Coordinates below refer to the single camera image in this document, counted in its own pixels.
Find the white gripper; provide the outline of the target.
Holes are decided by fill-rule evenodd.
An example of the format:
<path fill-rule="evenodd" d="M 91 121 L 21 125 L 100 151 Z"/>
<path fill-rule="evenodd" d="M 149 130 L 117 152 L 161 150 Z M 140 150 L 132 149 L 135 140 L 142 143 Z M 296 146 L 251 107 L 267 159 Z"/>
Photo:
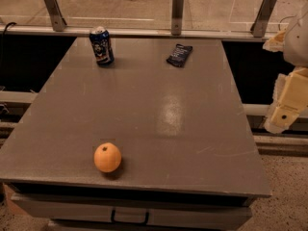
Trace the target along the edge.
<path fill-rule="evenodd" d="M 288 75 L 278 75 L 266 114 L 265 129 L 279 134 L 288 130 L 308 107 L 308 2 L 290 21 L 287 30 L 269 38 L 263 48 L 270 52 L 284 49 L 284 60 L 296 66 Z"/>

